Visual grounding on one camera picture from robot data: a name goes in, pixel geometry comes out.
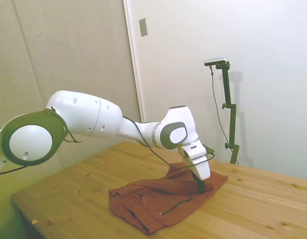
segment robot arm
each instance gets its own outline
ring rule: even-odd
[[[118,135],[144,146],[177,148],[187,166],[207,160],[188,107],[170,108],[161,122],[138,123],[123,117],[120,108],[105,99],[59,91],[43,111],[15,117],[0,129],[0,171],[8,160],[23,166],[47,161],[68,133],[91,137]],[[210,177],[207,161],[190,169],[200,180]]]

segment wood grain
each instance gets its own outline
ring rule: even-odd
[[[176,152],[156,151],[169,162]],[[307,180],[210,161],[228,182],[183,222],[146,236],[108,207],[108,190],[163,177],[168,166],[139,144],[123,142],[13,195],[47,239],[307,239]]]

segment brown cloth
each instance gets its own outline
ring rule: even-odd
[[[184,163],[173,164],[184,167]],[[198,193],[191,170],[169,168],[161,179],[141,180],[109,191],[109,207],[118,217],[149,235],[187,218],[210,199],[228,176],[211,172],[206,192]]]

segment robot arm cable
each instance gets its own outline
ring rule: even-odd
[[[202,162],[199,162],[199,163],[196,163],[196,164],[192,164],[192,165],[186,166],[186,167],[177,167],[177,166],[174,166],[174,165],[168,163],[165,159],[163,159],[161,156],[159,156],[156,152],[153,151],[153,149],[148,145],[147,141],[145,140],[143,134],[141,133],[141,131],[140,131],[140,129],[138,128],[138,126],[137,126],[137,124],[136,124],[135,121],[133,121],[132,119],[130,119],[130,118],[126,117],[126,116],[123,116],[123,117],[124,117],[125,119],[131,121],[131,122],[135,125],[135,127],[137,128],[137,130],[138,130],[140,136],[142,137],[143,141],[145,142],[145,145],[149,148],[149,150],[150,150],[155,156],[157,156],[159,159],[161,159],[164,163],[166,163],[169,167],[173,167],[173,168],[176,168],[176,169],[190,168],[190,167],[196,166],[196,165],[198,165],[198,164],[207,162],[207,161],[209,161],[209,160],[211,160],[211,159],[214,158],[214,153],[210,153],[210,154],[212,155],[212,157],[211,157],[211,158],[208,158],[207,160],[204,160],[204,161],[202,161]]]

